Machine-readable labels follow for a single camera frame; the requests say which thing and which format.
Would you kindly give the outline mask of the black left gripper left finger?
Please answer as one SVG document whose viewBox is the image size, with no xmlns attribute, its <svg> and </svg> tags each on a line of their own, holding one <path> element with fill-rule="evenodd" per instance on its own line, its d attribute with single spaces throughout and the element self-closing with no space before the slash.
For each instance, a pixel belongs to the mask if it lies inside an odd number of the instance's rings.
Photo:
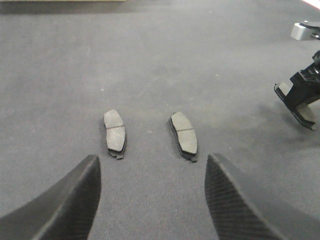
<svg viewBox="0 0 320 240">
<path fill-rule="evenodd" d="M 101 197 L 101 164 L 88 155 L 41 195 L 0 219 L 2 240 L 86 240 Z"/>
</svg>

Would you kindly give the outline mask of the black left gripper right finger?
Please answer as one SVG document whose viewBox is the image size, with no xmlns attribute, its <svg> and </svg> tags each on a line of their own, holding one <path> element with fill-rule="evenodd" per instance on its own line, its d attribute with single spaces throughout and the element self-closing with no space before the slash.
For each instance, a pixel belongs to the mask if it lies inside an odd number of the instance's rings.
<svg viewBox="0 0 320 240">
<path fill-rule="evenodd" d="M 220 240 L 318 240 L 320 221 L 284 202 L 219 153 L 208 155 L 204 191 Z"/>
</svg>

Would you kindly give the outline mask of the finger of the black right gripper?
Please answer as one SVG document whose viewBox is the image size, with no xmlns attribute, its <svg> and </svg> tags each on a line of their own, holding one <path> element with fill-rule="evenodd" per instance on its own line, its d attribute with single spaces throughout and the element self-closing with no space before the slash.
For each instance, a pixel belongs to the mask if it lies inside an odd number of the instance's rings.
<svg viewBox="0 0 320 240">
<path fill-rule="evenodd" d="M 308 71 L 305 68 L 290 78 L 293 85 L 284 100 L 290 107 L 301 103 L 309 105 L 320 99 L 320 82 L 307 81 L 307 74 Z"/>
</svg>

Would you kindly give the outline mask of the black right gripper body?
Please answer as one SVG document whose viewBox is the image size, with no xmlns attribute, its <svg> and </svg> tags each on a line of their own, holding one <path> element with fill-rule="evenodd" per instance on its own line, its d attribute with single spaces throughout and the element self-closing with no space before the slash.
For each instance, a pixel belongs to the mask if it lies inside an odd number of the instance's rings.
<svg viewBox="0 0 320 240">
<path fill-rule="evenodd" d="M 314 40 L 319 41 L 320 40 L 320 23 L 319 22 L 312 22 L 312 21 L 306 21 L 306 24 L 313 30 L 311 37 Z M 306 75 L 306 80 L 308 82 L 320 82 L 320 50 L 314 53 L 312 56 L 313 63 L 309 65 Z"/>
</svg>

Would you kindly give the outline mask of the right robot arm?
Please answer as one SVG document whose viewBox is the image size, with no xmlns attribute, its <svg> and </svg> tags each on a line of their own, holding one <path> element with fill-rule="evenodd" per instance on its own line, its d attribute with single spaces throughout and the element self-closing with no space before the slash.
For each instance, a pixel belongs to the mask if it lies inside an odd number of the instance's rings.
<svg viewBox="0 0 320 240">
<path fill-rule="evenodd" d="M 291 37 L 298 41 L 319 40 L 320 26 L 308 21 L 297 22 L 293 25 Z M 312 59 L 313 63 L 290 78 L 292 87 L 284 100 L 289 109 L 320 99 L 320 52 L 317 51 Z"/>
</svg>

